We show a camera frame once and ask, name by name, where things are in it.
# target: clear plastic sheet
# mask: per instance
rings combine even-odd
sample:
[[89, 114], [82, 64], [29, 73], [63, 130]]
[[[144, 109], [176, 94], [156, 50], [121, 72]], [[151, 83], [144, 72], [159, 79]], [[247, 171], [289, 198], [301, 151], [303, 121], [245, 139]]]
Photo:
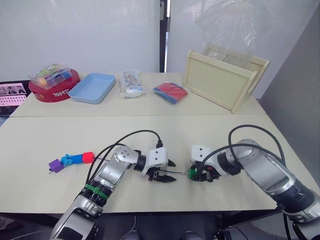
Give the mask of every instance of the clear plastic sheet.
[[256, 41], [272, 25], [273, 18], [258, 0], [221, 0], [205, 11], [196, 24], [203, 30], [206, 45], [225, 49], [206, 52], [208, 57], [226, 60], [228, 50], [252, 55]]

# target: red round container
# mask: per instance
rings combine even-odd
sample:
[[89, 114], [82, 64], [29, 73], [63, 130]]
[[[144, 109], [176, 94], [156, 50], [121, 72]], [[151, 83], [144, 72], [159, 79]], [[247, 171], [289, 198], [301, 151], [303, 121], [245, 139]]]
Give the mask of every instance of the red round container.
[[45, 103], [55, 103], [66, 99], [69, 99], [68, 92], [80, 82], [79, 74], [76, 70], [70, 69], [72, 77], [60, 82], [58, 85], [45, 90], [35, 84], [32, 81], [29, 82], [29, 89], [33, 92], [36, 99]]

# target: blue plastic tray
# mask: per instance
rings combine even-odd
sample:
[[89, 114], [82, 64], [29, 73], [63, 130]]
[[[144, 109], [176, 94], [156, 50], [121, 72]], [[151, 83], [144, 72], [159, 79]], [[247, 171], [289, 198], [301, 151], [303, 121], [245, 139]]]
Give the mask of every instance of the blue plastic tray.
[[116, 84], [116, 77], [102, 73], [90, 73], [68, 95], [75, 101], [98, 104]]

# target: purple block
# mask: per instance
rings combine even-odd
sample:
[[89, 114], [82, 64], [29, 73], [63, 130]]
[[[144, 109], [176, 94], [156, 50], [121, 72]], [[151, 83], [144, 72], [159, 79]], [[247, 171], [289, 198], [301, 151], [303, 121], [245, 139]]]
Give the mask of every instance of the purple block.
[[55, 173], [60, 172], [64, 169], [64, 165], [60, 163], [59, 159], [56, 159], [49, 163], [50, 170], [54, 171]]

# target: wooden frame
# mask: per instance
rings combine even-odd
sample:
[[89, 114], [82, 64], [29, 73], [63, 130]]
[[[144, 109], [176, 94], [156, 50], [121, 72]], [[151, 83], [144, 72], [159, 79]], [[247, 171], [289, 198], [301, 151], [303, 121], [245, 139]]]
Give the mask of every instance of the wooden frame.
[[212, 46], [204, 52], [212, 50], [239, 59], [239, 63], [245, 63], [245, 67], [191, 50], [187, 57], [184, 85], [193, 93], [234, 113], [250, 97], [270, 61], [232, 50], [225, 53], [222, 48]]

